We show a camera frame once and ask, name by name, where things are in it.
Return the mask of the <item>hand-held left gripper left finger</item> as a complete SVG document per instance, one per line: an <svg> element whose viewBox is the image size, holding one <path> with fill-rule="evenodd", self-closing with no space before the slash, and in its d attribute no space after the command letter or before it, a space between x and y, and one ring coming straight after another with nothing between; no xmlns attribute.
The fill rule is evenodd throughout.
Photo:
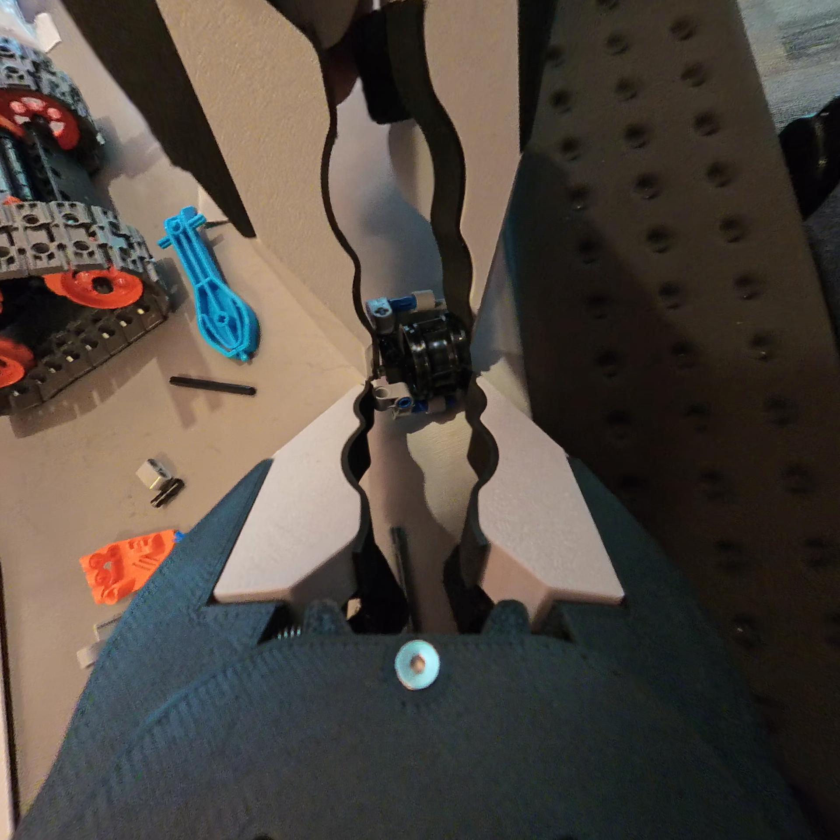
<svg viewBox="0 0 840 840"><path fill-rule="evenodd" d="M371 466L371 384L355 385L272 456L215 585L221 603L282 602L295 616L315 601L360 610L360 633L398 634L406 596L375 541L361 479Z"/></svg>

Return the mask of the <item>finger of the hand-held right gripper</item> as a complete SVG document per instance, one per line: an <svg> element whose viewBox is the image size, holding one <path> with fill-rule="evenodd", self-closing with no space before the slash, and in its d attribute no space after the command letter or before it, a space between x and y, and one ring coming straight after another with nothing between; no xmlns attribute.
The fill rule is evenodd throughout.
<svg viewBox="0 0 840 840"><path fill-rule="evenodd" d="M362 2L157 3L255 234L255 250L363 380L361 268L336 221L327 50Z"/></svg>
<svg viewBox="0 0 840 840"><path fill-rule="evenodd" d="M386 56L409 120L389 132L431 224L448 309L472 329L520 161L518 3L387 2Z"/></svg>

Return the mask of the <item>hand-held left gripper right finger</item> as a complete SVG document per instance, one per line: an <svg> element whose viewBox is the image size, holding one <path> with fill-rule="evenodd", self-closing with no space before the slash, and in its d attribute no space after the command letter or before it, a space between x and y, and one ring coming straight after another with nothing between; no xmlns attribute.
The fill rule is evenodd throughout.
<svg viewBox="0 0 840 840"><path fill-rule="evenodd" d="M457 629L479 633L518 602L539 628L557 602L618 606L625 593L574 475L552 438L489 380L472 380L465 417L476 475L446 594Z"/></svg>

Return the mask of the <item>black toy wheel assembly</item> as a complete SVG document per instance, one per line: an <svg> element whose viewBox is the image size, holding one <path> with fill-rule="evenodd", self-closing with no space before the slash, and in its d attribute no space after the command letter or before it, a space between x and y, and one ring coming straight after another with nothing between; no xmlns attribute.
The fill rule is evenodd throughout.
<svg viewBox="0 0 840 840"><path fill-rule="evenodd" d="M432 290L364 303L374 331L378 362L375 408L393 417L454 411L470 377L466 328Z"/></svg>

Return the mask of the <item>black axle rod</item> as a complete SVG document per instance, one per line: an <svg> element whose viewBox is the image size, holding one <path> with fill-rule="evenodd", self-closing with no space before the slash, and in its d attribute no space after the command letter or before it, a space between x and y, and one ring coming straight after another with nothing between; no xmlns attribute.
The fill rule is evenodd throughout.
<svg viewBox="0 0 840 840"><path fill-rule="evenodd" d="M223 393L237 396L256 396L257 389L252 385L224 381L212 381L182 375L170 377L169 384L187 390Z"/></svg>

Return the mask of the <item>orange plastic panel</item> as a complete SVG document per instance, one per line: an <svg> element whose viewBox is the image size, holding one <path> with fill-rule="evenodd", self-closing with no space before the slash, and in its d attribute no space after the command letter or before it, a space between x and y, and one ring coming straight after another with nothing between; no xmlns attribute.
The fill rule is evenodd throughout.
<svg viewBox="0 0 840 840"><path fill-rule="evenodd" d="M176 546L172 534L168 529L112 542L82 556L79 563L93 601L113 606L141 589Z"/></svg>

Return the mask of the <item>tracked toy robot vehicle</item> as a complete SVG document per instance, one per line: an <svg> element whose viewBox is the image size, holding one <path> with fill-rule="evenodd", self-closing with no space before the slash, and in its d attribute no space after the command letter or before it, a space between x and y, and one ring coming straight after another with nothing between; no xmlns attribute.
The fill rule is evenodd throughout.
<svg viewBox="0 0 840 840"><path fill-rule="evenodd" d="M93 182L103 139L75 83L1 38L1 414L41 406L160 326L144 237Z"/></svg>

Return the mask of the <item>blue brick separator tool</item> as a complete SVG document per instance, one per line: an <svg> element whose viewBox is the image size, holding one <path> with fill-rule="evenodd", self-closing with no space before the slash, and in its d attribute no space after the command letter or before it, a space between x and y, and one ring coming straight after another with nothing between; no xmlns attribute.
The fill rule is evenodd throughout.
<svg viewBox="0 0 840 840"><path fill-rule="evenodd" d="M205 343L225 358L248 362L259 346L253 309L227 284L202 231L207 219L194 206L164 221L162 249L174 249L192 291L196 323Z"/></svg>

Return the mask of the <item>black perforated board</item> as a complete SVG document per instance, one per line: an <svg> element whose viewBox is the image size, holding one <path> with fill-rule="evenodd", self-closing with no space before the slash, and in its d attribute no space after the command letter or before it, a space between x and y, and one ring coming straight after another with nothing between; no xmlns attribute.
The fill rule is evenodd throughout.
<svg viewBox="0 0 840 840"><path fill-rule="evenodd" d="M532 415L625 596L554 607L705 736L702 838L838 838L838 348L738 2L518 2Z"/></svg>

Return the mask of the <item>large grey flat panel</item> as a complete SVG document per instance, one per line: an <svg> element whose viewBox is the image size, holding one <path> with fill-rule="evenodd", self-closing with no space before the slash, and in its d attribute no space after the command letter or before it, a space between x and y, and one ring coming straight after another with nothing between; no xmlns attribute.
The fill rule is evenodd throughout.
<svg viewBox="0 0 840 840"><path fill-rule="evenodd" d="M97 661L113 631L120 622L122 615L111 617L108 621L93 626L93 642L77 651L77 662L82 670L91 668Z"/></svg>

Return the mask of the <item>black badge reel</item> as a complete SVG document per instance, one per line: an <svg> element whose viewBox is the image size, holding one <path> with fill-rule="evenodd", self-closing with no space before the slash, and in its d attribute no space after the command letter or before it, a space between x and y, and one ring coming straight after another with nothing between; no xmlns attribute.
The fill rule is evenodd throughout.
<svg viewBox="0 0 840 840"><path fill-rule="evenodd" d="M839 183L839 97L788 123L779 141L797 205L807 219Z"/></svg>

